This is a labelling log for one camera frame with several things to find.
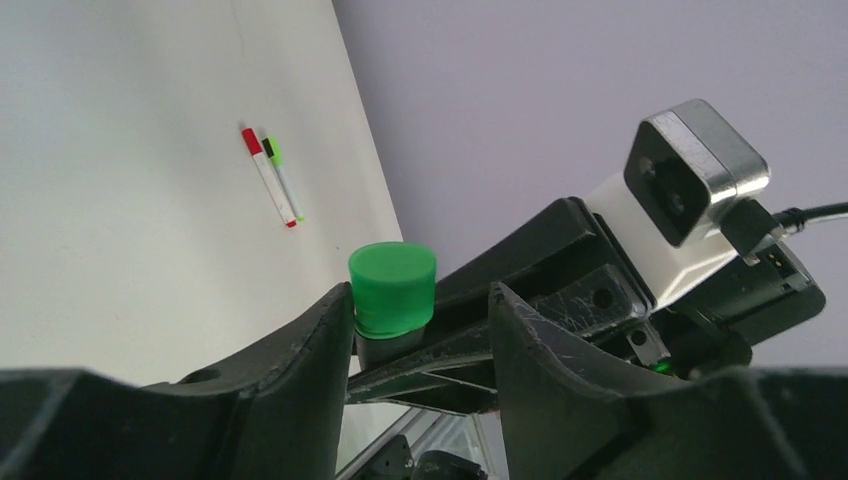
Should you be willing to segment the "green square cap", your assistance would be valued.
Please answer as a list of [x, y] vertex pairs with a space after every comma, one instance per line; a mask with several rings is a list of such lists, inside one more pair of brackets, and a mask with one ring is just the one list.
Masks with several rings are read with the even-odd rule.
[[348, 259], [356, 330], [367, 338], [397, 338], [425, 327], [434, 315], [437, 259], [427, 246], [379, 242]]

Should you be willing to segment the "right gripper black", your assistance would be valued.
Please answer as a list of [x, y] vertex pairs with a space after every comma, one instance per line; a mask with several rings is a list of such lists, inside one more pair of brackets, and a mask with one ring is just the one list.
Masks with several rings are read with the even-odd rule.
[[[597, 214], [576, 198], [553, 201], [437, 283], [437, 318], [481, 318], [503, 283], [544, 317], [636, 365], [661, 365], [653, 297]], [[347, 382], [348, 405], [391, 403], [450, 415], [499, 409], [487, 324], [474, 324]]]

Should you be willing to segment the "white pen red end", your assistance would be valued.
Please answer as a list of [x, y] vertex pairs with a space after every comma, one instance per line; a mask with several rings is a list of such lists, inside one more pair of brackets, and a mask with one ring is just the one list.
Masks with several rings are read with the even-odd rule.
[[296, 227], [298, 221], [292, 206], [256, 132], [247, 126], [241, 126], [240, 132], [283, 224], [287, 228]]

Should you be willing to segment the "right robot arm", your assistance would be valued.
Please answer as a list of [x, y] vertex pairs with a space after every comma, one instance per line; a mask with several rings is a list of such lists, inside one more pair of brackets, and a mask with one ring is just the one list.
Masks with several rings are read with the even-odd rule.
[[455, 415], [495, 410], [488, 321], [495, 282], [626, 361], [636, 359], [631, 331], [657, 333], [669, 350], [659, 370], [682, 377], [748, 363], [753, 346], [817, 316], [826, 303], [800, 260], [777, 243], [755, 264], [734, 259], [672, 305], [654, 309], [603, 217], [579, 198], [558, 199], [438, 281], [433, 318], [416, 345], [377, 359], [375, 344], [359, 340], [363, 367], [348, 382], [347, 402]]

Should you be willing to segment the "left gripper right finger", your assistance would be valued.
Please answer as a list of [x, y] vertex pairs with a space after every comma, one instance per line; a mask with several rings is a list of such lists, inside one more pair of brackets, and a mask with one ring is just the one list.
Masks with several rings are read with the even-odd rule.
[[491, 350], [513, 479], [843, 479], [847, 372], [733, 366], [694, 381], [612, 356], [504, 284]]

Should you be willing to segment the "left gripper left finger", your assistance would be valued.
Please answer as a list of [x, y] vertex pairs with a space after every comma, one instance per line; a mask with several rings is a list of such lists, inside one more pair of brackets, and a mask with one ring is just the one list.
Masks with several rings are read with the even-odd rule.
[[84, 369], [1, 374], [5, 479], [331, 479], [353, 344], [352, 293], [176, 383]]

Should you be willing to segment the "white pen green end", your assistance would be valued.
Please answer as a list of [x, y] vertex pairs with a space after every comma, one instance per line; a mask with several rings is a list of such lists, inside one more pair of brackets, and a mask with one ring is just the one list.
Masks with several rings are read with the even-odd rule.
[[271, 165], [276, 170], [278, 179], [287, 195], [296, 220], [298, 222], [304, 221], [306, 219], [305, 212], [298, 199], [296, 191], [294, 190], [291, 179], [285, 170], [282, 149], [280, 148], [277, 139], [274, 136], [267, 136], [261, 140], [261, 143]]

